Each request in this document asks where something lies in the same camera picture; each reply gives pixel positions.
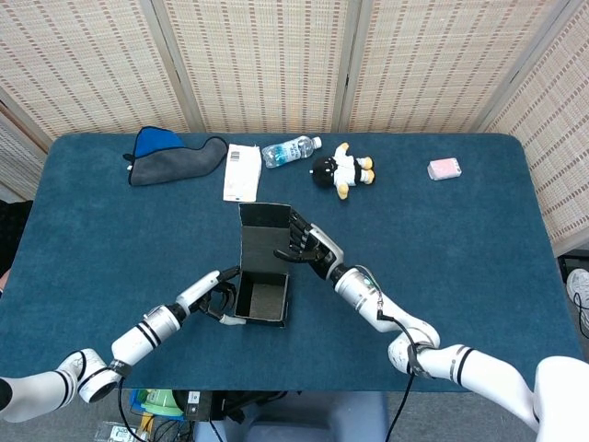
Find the pink tissue pack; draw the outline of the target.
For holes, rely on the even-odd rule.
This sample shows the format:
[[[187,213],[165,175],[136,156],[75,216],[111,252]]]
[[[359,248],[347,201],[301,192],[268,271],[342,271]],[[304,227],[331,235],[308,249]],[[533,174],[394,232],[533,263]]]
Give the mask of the pink tissue pack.
[[[427,172],[431,180],[449,180],[462,174],[455,157],[441,158],[429,162]]]

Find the black white penguin plush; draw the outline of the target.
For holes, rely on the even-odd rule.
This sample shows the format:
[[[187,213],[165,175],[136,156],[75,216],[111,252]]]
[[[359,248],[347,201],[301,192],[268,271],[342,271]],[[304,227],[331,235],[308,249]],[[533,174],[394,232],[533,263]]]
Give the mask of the black white penguin plush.
[[[374,161],[370,157],[354,157],[349,154],[350,145],[341,143],[331,157],[320,157],[309,173],[312,181],[322,189],[333,186],[343,201],[351,187],[359,183],[370,185],[375,180]]]

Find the green plastic container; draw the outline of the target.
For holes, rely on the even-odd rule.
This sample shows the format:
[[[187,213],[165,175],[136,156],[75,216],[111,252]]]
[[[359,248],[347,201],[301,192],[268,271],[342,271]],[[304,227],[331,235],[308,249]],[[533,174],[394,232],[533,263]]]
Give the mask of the green plastic container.
[[[175,401],[173,390],[134,390],[131,396],[131,407],[146,413],[174,419],[183,416],[183,411]]]

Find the grey and blue cloth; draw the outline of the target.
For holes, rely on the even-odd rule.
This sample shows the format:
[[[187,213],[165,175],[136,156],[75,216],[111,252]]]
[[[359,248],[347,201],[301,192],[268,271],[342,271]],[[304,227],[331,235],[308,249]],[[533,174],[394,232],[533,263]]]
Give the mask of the grey and blue cloth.
[[[122,157],[128,162],[128,183],[147,186],[209,175],[227,153],[228,143],[220,136],[192,147],[172,131],[145,126],[135,136],[133,151]]]

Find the white sneaker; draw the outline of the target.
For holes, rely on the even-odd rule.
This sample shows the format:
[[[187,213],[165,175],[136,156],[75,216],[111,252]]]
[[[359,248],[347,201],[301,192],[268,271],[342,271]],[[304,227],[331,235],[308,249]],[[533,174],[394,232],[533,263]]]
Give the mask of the white sneaker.
[[[589,335],[589,271],[577,268],[567,276],[566,291],[577,308],[580,327]]]

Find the woven bamboo screen panel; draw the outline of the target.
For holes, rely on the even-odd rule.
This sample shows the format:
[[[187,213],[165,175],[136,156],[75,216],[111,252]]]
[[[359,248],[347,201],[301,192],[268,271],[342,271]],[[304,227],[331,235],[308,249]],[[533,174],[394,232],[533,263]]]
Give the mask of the woven bamboo screen panel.
[[[0,0],[0,89],[51,139],[189,129],[139,0]]]
[[[52,139],[0,87],[0,199],[32,200]]]
[[[361,0],[339,130],[474,130],[567,0]]]
[[[336,132],[363,0],[145,0],[194,132]]]
[[[589,0],[558,0],[479,128],[519,140],[556,256],[589,243]]]

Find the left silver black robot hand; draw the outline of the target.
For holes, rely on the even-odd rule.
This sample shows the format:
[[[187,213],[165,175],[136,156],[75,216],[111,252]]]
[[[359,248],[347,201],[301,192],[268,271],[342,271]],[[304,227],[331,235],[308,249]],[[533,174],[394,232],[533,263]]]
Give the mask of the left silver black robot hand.
[[[225,313],[237,300],[236,286],[231,280],[240,272],[238,266],[223,271],[212,271],[177,296],[167,308],[182,325],[192,313],[200,311],[227,326],[245,325],[245,319]]]

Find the blue cloth-covered table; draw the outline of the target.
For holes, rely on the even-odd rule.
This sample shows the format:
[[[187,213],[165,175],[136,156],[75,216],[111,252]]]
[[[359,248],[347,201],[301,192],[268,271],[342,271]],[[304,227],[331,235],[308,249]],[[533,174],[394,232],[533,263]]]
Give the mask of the blue cloth-covered table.
[[[291,205],[429,322],[442,345],[501,358],[532,380],[550,355],[579,356],[568,299],[520,143],[504,134],[324,134],[375,162],[375,182],[341,201],[310,160],[263,170],[257,198]],[[56,368],[111,344],[153,307],[240,260],[225,172],[133,187],[130,134],[68,134],[52,146],[0,297],[0,376]],[[462,174],[431,180],[430,161]],[[392,333],[376,331],[306,265],[289,269],[283,328],[195,314],[133,368],[131,388],[402,390]]]

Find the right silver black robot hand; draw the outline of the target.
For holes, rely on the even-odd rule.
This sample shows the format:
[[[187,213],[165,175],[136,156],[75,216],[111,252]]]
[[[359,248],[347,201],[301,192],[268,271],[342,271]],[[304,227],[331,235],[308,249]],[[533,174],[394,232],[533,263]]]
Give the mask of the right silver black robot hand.
[[[295,209],[289,215],[290,240],[287,250],[274,250],[283,261],[307,263],[317,276],[329,280],[334,269],[343,264],[343,250],[317,225],[308,223]]]

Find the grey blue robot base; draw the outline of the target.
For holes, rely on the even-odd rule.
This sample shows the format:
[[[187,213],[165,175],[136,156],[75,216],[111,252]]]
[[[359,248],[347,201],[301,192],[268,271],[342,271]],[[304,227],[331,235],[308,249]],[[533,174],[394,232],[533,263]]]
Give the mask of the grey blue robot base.
[[[242,423],[199,422],[194,442],[384,442],[388,429],[382,392],[291,391],[242,411]]]

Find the black cardboard box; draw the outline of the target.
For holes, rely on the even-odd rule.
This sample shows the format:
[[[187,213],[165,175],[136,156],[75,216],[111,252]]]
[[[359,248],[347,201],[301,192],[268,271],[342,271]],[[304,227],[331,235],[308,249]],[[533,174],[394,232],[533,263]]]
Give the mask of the black cardboard box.
[[[290,242],[288,204],[241,203],[240,274],[235,316],[283,328],[288,309],[289,264],[274,255]]]

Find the white labelled packet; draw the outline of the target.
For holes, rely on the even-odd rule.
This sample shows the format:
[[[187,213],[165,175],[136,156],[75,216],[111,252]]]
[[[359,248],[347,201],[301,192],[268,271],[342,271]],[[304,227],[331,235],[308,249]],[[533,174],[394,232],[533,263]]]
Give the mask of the white labelled packet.
[[[102,421],[98,424],[94,442],[137,442],[124,424]]]

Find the white paper packet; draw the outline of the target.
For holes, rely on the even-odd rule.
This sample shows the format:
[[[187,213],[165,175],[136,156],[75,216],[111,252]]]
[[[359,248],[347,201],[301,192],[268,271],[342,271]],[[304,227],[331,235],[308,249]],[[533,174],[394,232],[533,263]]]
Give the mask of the white paper packet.
[[[256,202],[261,166],[258,146],[230,144],[225,163],[223,199],[226,202]]]

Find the black device with white label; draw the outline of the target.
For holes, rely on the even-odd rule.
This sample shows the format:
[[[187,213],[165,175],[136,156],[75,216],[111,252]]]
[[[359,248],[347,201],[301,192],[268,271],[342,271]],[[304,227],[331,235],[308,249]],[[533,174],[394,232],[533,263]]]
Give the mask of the black device with white label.
[[[211,391],[174,390],[173,393],[186,420],[204,422],[211,418],[214,397]]]

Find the clear plastic water bottle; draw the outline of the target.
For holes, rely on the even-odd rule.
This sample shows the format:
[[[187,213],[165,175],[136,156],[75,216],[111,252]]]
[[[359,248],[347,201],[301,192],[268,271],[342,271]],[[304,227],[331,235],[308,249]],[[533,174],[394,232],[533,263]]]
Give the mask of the clear plastic water bottle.
[[[299,159],[311,157],[322,147],[320,137],[299,136],[294,139],[264,147],[262,159],[268,169],[275,169]]]

